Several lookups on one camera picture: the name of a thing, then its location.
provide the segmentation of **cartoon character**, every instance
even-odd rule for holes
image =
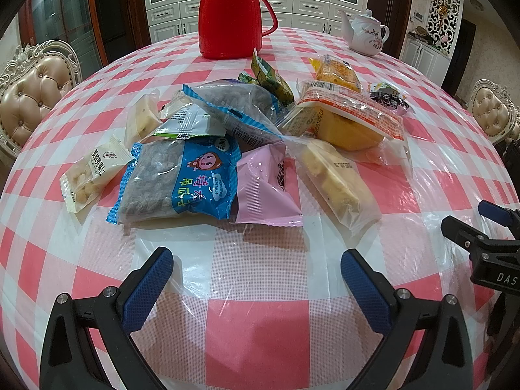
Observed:
[[[212,170],[222,166],[222,161],[214,152],[206,152],[206,154],[197,157],[194,161],[188,163],[188,167],[193,167],[196,170]]]

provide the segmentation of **table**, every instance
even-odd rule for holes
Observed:
[[[193,33],[129,54],[56,105],[18,157],[0,200],[2,329],[29,389],[37,388],[56,296],[95,296],[119,285],[159,245],[172,250],[176,270],[133,338],[168,388],[344,390],[380,340],[340,275],[341,254],[351,246],[392,285],[417,297],[457,296],[472,342],[475,382],[483,381],[494,293],[470,283],[467,253],[444,239],[439,225],[452,214],[492,237],[507,236],[476,210],[481,199],[519,207],[498,154],[466,111],[399,60],[368,58],[340,38],[292,28],[279,28],[263,45],[260,55],[293,90],[297,79],[312,77],[308,57],[334,53],[352,65],[363,85],[387,80],[408,94],[413,169],[358,163],[381,220],[353,242],[305,174],[296,176],[300,167],[293,159],[286,180],[299,196],[303,228],[206,217],[164,220],[146,229],[114,226],[105,218],[122,173],[95,204],[77,217],[67,213],[59,177],[111,134],[122,138],[126,110],[144,93],[157,88],[165,103],[183,83],[251,72],[250,59],[202,58]],[[93,338],[114,387],[124,388],[99,334]],[[418,341],[410,345],[408,365]]]

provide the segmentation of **upholstered chair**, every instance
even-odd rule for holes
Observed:
[[[0,149],[15,159],[38,124],[81,81],[69,44],[19,46],[0,77]]]
[[[473,88],[468,110],[493,144],[518,139],[520,111],[505,86],[481,79]]]

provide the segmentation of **barcode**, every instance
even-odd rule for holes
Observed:
[[[247,134],[246,132],[244,132],[243,130],[240,130],[239,128],[235,128],[233,130],[233,134],[235,135],[236,138],[242,139],[245,143],[247,143],[248,145],[250,145],[252,147],[259,147],[260,145],[262,145],[264,143],[264,139],[258,138],[256,136],[251,136],[251,135]]]

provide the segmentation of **wooden door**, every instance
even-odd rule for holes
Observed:
[[[372,15],[390,29],[390,37],[383,45],[383,52],[399,58],[405,40],[412,0],[368,0]]]

